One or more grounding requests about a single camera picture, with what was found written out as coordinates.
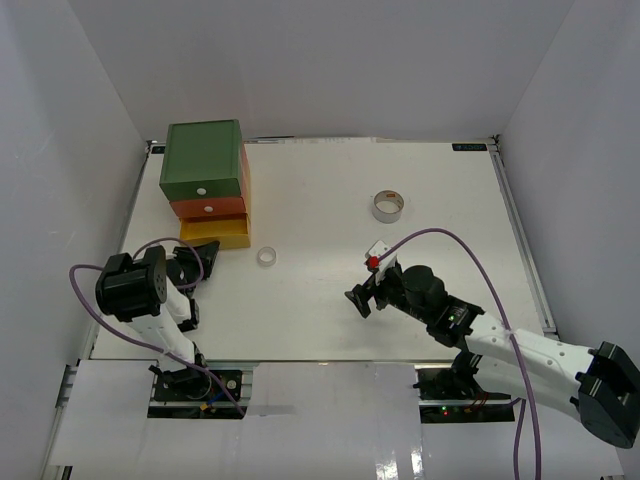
green drawer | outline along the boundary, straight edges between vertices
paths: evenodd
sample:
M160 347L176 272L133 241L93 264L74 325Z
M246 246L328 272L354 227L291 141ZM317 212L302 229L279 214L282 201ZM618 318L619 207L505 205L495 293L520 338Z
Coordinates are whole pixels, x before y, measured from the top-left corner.
M242 195L237 120L169 126L160 188L170 202Z

white table surface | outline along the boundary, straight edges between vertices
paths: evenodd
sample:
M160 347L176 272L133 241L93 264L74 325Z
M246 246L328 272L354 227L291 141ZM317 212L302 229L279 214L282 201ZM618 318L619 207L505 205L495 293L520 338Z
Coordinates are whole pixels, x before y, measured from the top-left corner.
M252 178L252 247L221 251L212 277L196 290L200 328L188 333L215 360L430 361L455 357L423 324L388 307L362 319L343 295L368 272L364 253L415 230L444 227L465 239L501 295L514 328L541 331L533 296L488 152L451 144L300 143L247 145ZM158 186L162 155L150 155L124 251L163 236L179 222ZM372 197L405 198L395 224L377 222ZM271 246L277 263L256 253ZM166 245L170 251L173 245ZM447 290L497 315L464 251L442 235L399 250L403 267L429 265ZM109 319L116 328L134 335ZM153 358L101 331L92 358Z

black bracket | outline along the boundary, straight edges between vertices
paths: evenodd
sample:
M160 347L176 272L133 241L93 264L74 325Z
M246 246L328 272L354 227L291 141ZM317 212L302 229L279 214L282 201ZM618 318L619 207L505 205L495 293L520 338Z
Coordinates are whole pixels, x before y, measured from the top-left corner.
M631 448L640 429L640 371L617 345L602 342L587 373L579 373L578 407L582 425L599 439Z

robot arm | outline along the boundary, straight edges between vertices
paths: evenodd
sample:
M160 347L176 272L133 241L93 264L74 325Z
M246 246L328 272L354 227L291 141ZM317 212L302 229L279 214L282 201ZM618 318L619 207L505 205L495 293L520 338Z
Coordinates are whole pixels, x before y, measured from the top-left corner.
M208 245L197 249L204 278L211 274L217 248L218 245ZM189 277L195 276L190 266L183 268L178 259L179 253L176 259L167 261L162 246L148 248L140 260L133 260L128 253L111 256L96 283L97 303L102 313L126 323L144 342L206 368L198 347L183 334L197 328L199 318L193 289L183 294L174 285L186 285ZM164 354L158 354L158 366L151 366L150 370L169 388L189 398L200 399L211 388L210 378L202 372Z
M346 292L363 317L391 305L427 327L439 343L460 349L451 370L458 385L472 391L508 393L525 398L513 333L530 374L536 402L580 421L601 440L631 448L640 429L640 372L624 350L603 342L600 348L569 345L502 322L445 290L429 267L406 270L383 242L366 254L371 276Z

tape roll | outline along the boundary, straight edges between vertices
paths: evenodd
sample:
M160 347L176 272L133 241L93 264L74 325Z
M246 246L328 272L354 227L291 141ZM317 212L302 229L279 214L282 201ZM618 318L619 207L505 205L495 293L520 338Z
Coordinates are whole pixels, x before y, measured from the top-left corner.
M383 190L373 197L371 211L373 216L382 223L394 223L400 220L404 199L393 190Z
M256 258L261 266L270 267L276 263L276 251L271 247L262 247Z

